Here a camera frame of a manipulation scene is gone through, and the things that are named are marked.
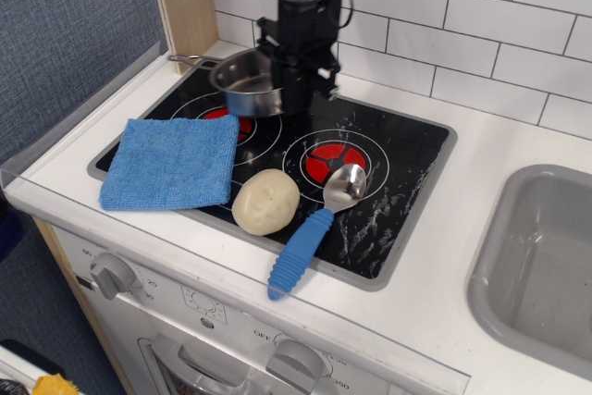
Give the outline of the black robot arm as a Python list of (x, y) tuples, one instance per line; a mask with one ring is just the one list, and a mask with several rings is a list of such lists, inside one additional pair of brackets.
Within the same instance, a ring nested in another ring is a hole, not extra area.
[(257, 47), (270, 58), (282, 112), (306, 110), (316, 96), (337, 94), (340, 71), (332, 47), (339, 36), (342, 0), (277, 0), (277, 19), (260, 18)]

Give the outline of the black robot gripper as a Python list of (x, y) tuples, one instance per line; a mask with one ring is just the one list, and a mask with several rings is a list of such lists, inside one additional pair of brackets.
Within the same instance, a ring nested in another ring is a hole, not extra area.
[(270, 59), (274, 90), (282, 89), (283, 113), (308, 109), (313, 96), (336, 97), (340, 71), (332, 53), (342, 0), (277, 0), (277, 19), (260, 18), (258, 49)]

